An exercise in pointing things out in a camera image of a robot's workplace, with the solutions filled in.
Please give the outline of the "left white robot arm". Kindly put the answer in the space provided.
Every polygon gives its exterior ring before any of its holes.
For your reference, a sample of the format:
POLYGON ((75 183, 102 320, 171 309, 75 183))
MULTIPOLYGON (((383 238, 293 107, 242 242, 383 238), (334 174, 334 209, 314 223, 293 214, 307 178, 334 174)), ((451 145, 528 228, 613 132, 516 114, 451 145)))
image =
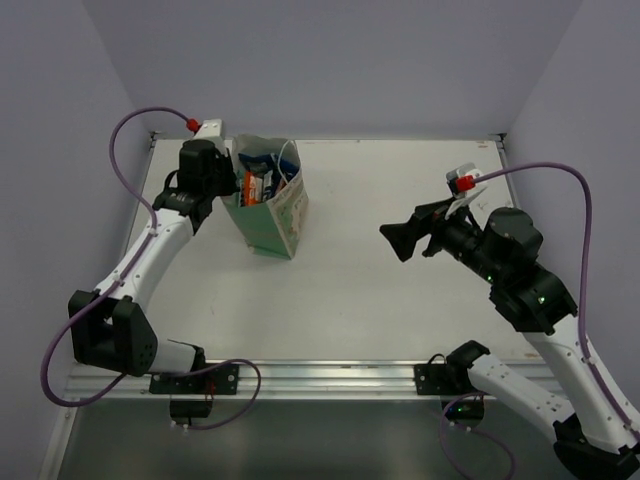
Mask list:
POLYGON ((166 177, 131 249, 93 291, 78 290, 69 301, 77 362, 136 377, 172 374, 189 393, 205 386, 203 350, 160 339, 146 311, 170 264, 211 214, 214 200, 236 191, 232 160, 221 138, 182 144, 178 168, 166 177))

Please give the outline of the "green printed paper bag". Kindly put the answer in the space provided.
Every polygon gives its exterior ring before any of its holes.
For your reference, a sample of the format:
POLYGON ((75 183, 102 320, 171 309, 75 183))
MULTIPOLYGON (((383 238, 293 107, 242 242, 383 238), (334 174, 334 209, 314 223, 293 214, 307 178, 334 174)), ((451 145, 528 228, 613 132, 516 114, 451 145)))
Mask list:
POLYGON ((298 248, 309 205, 303 171, 296 143, 285 138, 264 138, 242 134, 233 139, 231 157, 237 177, 238 191, 223 199, 229 213, 249 249, 258 255, 292 259, 298 248), (300 167, 299 173, 282 184, 271 200, 255 206, 241 207, 242 178, 247 172, 240 154, 252 157, 279 154, 300 167))

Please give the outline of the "orange snack packet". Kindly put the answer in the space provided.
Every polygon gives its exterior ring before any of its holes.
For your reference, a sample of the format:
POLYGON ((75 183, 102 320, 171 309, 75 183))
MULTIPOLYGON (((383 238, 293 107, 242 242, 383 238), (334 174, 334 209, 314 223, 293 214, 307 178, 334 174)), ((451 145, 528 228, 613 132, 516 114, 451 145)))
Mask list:
POLYGON ((264 180, 250 171, 242 178, 241 207, 255 206, 263 202, 264 180))

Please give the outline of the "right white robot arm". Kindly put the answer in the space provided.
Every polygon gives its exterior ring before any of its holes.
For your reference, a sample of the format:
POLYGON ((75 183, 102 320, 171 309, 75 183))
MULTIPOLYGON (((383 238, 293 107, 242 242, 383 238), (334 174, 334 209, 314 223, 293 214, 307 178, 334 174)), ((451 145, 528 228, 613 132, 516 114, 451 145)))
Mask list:
POLYGON ((547 436, 575 478, 630 478, 639 470, 639 441, 631 431, 639 413, 607 372, 600 376, 622 410, 616 412, 600 390, 592 371, 598 357, 581 346, 578 307, 563 282, 537 261, 542 234, 517 208, 498 208, 479 226, 469 207, 453 204, 420 205, 408 221, 379 231, 402 262, 428 237, 424 257, 445 251, 487 281, 495 310, 537 351, 563 394, 511 370, 474 340, 446 356, 443 379, 454 391, 489 394, 524 417, 547 436))

